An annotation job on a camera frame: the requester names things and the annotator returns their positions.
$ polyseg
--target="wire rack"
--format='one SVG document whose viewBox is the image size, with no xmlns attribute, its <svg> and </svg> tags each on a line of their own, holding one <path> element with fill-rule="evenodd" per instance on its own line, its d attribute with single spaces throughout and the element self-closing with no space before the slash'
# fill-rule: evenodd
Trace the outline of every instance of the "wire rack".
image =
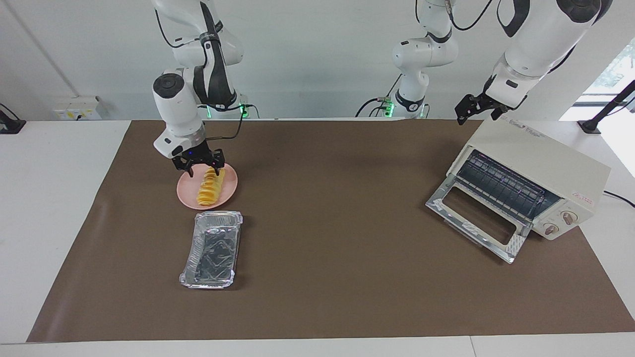
<svg viewBox="0 0 635 357">
<path fill-rule="evenodd" d="M 533 220 L 544 211 L 545 197 L 551 194 L 477 150 L 472 151 L 457 178 L 517 220 Z"/>
</svg>

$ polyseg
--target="black stand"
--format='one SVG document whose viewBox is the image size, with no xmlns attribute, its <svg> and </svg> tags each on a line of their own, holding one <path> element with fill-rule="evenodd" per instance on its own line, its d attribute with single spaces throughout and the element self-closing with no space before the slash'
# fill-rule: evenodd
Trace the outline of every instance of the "black stand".
<svg viewBox="0 0 635 357">
<path fill-rule="evenodd" d="M 0 134 L 17 134 L 26 123 L 24 120 L 13 120 L 0 111 Z"/>
<path fill-rule="evenodd" d="M 615 108 L 617 108 L 617 106 L 620 105 L 624 101 L 624 99 L 626 99 L 634 91 L 635 81 L 632 81 L 629 85 L 626 86 L 626 88 L 624 88 L 623 91 L 620 92 L 620 94 L 616 95 L 615 98 L 609 104 L 607 104 L 606 107 L 602 109 L 602 111 L 598 113 L 598 115 L 594 116 L 593 119 L 587 121 L 578 121 L 578 125 L 580 125 L 582 131 L 587 134 L 601 134 L 601 132 L 598 130 L 599 122 L 602 121 L 602 119 L 606 118 L 607 115 L 611 114 L 611 112 Z"/>
</svg>

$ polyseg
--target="black stand base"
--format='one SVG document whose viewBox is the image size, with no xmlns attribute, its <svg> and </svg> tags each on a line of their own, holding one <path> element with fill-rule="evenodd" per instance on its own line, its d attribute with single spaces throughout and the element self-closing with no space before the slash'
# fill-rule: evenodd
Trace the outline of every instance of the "black stand base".
<svg viewBox="0 0 635 357">
<path fill-rule="evenodd" d="M 20 130 L 22 130 L 24 124 L 26 123 L 27 122 L 24 120 L 14 120 L 13 124 L 17 125 L 14 125 L 11 129 L 0 129 L 0 134 L 17 134 L 20 132 Z"/>
<path fill-rule="evenodd" d="M 585 123 L 586 123 L 586 121 L 584 121 L 584 120 L 578 121 L 578 125 L 580 126 L 580 129 L 582 129 L 582 131 L 584 131 L 585 133 L 587 133 L 587 134 L 602 134 L 598 129 L 595 129 L 595 130 L 587 129 L 584 126 Z"/>
</svg>

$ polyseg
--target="white table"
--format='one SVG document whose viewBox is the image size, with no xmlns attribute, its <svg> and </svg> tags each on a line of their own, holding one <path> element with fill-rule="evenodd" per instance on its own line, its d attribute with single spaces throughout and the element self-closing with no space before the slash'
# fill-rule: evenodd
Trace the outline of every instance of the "white table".
<svg viewBox="0 0 635 357">
<path fill-rule="evenodd" d="M 0 356 L 635 356 L 635 333 L 22 344 L 129 124 L 30 122 L 21 134 L 0 137 L 0 343 L 13 344 L 0 346 Z M 635 198 L 635 179 L 601 137 L 575 123 L 529 124 L 612 167 L 607 189 Z M 603 197 L 582 230 L 635 316 L 635 210 Z"/>
</svg>

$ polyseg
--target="foil pan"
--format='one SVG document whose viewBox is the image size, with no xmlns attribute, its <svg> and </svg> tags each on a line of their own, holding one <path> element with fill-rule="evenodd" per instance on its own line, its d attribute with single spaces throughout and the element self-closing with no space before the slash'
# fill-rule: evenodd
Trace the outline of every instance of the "foil pan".
<svg viewBox="0 0 635 357">
<path fill-rule="evenodd" d="M 179 280 L 194 289 L 223 289 L 234 282 L 240 212 L 215 211 L 196 215 L 194 237 Z"/>
</svg>

